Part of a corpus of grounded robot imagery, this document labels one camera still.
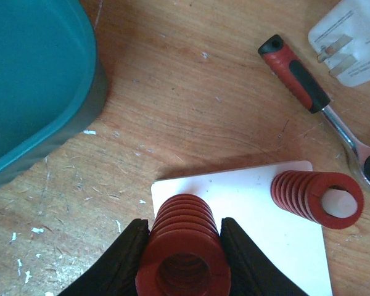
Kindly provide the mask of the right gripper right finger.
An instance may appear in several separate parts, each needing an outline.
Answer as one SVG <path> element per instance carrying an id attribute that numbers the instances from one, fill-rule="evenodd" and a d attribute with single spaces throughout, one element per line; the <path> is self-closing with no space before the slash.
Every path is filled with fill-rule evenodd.
<path id="1" fill-rule="evenodd" d="M 268 259 L 234 218 L 221 220 L 220 241 L 231 269 L 230 295 L 306 295 Z"/>

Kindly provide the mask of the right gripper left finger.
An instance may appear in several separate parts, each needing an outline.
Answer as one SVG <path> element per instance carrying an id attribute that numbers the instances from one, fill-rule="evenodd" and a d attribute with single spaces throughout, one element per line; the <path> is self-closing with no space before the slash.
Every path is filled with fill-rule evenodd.
<path id="1" fill-rule="evenodd" d="M 148 221 L 136 218 L 95 264 L 60 294 L 137 295 L 135 277 L 148 239 Z"/>

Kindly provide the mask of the large red spring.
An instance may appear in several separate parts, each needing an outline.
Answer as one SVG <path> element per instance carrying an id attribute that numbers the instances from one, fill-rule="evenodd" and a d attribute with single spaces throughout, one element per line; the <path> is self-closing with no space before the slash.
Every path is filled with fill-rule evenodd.
<path id="1" fill-rule="evenodd" d="M 229 295 L 231 270 L 200 197 L 178 194 L 159 208 L 135 284 L 138 295 Z"/>

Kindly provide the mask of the small red spring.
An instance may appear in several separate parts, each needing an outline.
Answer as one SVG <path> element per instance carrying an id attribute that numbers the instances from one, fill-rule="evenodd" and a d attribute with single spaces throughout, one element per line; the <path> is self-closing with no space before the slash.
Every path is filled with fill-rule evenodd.
<path id="1" fill-rule="evenodd" d="M 324 195 L 333 189 L 353 197 L 353 214 L 341 218 L 323 208 Z M 279 208 L 329 229 L 345 229 L 354 225 L 364 208 L 364 195 L 360 186 L 352 177 L 343 173 L 284 171 L 274 177 L 270 193 Z"/>

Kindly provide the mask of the red handled ratchet wrench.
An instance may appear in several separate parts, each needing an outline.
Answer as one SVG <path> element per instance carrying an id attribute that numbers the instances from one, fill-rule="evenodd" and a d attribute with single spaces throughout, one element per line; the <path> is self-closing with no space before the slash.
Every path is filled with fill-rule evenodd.
<path id="1" fill-rule="evenodd" d="M 283 85 L 310 113 L 320 113 L 340 138 L 356 178 L 370 190 L 370 146 L 361 142 L 330 106 L 330 98 L 290 46 L 273 35 L 258 54 Z"/>

